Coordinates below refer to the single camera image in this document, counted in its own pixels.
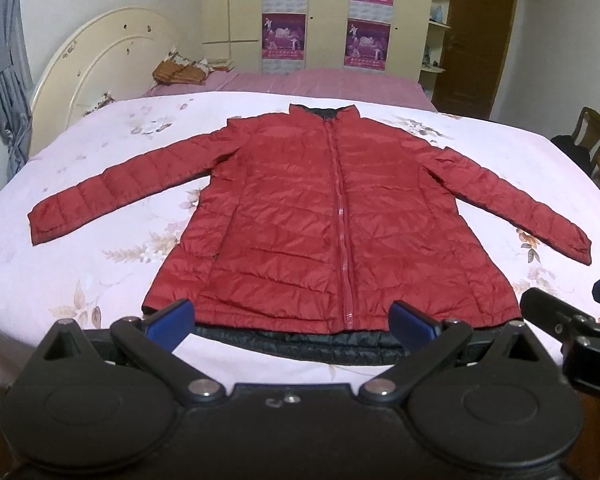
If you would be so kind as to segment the wooden chair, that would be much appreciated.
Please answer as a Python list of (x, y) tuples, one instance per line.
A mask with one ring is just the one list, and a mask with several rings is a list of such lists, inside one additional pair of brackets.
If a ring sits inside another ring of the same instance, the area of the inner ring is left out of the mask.
[(595, 165), (600, 161), (600, 113), (591, 107), (582, 107), (573, 133), (554, 136), (550, 142), (592, 177)]

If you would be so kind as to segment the lower left purple poster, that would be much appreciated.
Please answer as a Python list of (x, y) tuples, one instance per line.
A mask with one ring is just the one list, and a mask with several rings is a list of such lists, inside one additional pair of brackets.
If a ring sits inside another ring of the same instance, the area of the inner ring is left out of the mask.
[(290, 74), (306, 67), (306, 16), (263, 13), (261, 68), (264, 74)]

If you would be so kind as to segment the grey window curtain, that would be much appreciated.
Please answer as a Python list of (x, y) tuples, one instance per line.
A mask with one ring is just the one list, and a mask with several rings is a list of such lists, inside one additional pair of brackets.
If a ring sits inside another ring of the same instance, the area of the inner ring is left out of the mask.
[(27, 163), (32, 138), (30, 65), (20, 0), (0, 0), (0, 133), (6, 143), (7, 177)]

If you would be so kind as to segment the cream wooden headboard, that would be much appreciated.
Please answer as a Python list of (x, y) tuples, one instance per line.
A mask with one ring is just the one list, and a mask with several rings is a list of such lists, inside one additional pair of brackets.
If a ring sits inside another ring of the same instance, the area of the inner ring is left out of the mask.
[(78, 28), (45, 67), (32, 101), (29, 155), (107, 103), (142, 96), (152, 72), (181, 47), (180, 30), (138, 6), (112, 10)]

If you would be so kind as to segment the red puffer jacket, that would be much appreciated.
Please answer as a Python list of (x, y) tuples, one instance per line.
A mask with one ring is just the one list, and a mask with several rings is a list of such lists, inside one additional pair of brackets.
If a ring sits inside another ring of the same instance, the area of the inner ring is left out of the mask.
[(549, 206), (353, 106), (232, 118), (133, 157), (38, 203), (31, 240), (56, 240), (203, 176), (209, 183), (142, 310), (186, 299), (199, 336), (270, 356), (393, 364), (404, 353), (388, 329), (398, 300), (477, 328), (518, 318), (512, 285), (459, 202), (592, 261), (585, 232)]

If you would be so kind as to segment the brown patterned pillow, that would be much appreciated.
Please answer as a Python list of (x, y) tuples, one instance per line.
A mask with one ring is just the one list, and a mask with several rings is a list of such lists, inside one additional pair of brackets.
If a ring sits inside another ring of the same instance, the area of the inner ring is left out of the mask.
[(204, 84), (214, 72), (227, 73), (234, 68), (230, 58), (202, 58), (195, 61), (170, 52), (154, 69), (152, 78), (157, 84)]

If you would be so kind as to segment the white floral bed quilt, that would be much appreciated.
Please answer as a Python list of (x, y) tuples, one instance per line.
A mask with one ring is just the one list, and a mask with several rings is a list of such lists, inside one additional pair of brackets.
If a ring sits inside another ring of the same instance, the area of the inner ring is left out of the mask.
[[(154, 148), (222, 128), (230, 118), (283, 113), (294, 96), (206, 92), (110, 104), (79, 120), (0, 193), (0, 382), (12, 382), (50, 326), (108, 327), (140, 305), (195, 211), (206, 180), (171, 188), (52, 242), (33, 245), (28, 215), (43, 198)], [(533, 255), (507, 222), (468, 204), (460, 214), (516, 292), (542, 288), (600, 321), (600, 189), (547, 138), (447, 114), (372, 103), (367, 118), (448, 146), (489, 168), (588, 234), (582, 266), (545, 245)]]

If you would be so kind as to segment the lower right purple poster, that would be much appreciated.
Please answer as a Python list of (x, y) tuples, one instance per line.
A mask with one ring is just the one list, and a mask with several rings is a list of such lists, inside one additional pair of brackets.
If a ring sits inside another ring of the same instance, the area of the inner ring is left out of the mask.
[(390, 32), (389, 24), (350, 18), (343, 65), (361, 70), (384, 70)]

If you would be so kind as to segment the brown wooden door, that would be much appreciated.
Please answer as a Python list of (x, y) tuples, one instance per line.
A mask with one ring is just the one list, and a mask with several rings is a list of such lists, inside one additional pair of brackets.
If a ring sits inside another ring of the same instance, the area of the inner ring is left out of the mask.
[(432, 102), (458, 116), (489, 118), (501, 82), (517, 0), (450, 0)]

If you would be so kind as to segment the cream wardrobe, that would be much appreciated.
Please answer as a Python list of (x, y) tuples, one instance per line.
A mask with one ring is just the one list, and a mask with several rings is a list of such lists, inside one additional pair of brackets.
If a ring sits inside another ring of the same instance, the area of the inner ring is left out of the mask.
[[(384, 70), (362, 70), (418, 80), (431, 0), (394, 0), (388, 58)], [(204, 54), (230, 58), (240, 72), (263, 74), (261, 68), (262, 0), (202, 0)], [(343, 65), (349, 0), (308, 0), (306, 67)]]

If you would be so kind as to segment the cream corner shelf unit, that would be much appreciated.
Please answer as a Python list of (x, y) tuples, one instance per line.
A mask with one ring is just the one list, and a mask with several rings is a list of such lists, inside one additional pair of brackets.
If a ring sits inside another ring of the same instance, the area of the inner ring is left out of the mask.
[(451, 0), (431, 0), (430, 2), (427, 36), (419, 73), (419, 84), (430, 100), (434, 98), (437, 78), (444, 73), (441, 59), (445, 34), (451, 30), (449, 25), (450, 2)]

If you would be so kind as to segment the pink striped bed sheet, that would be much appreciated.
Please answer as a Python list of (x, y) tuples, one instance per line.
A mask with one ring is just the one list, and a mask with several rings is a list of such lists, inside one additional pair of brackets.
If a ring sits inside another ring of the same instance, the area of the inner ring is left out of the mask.
[(414, 80), (346, 68), (312, 68), (290, 74), (213, 72), (202, 84), (155, 84), (145, 96), (209, 91), (275, 93), (437, 110)]

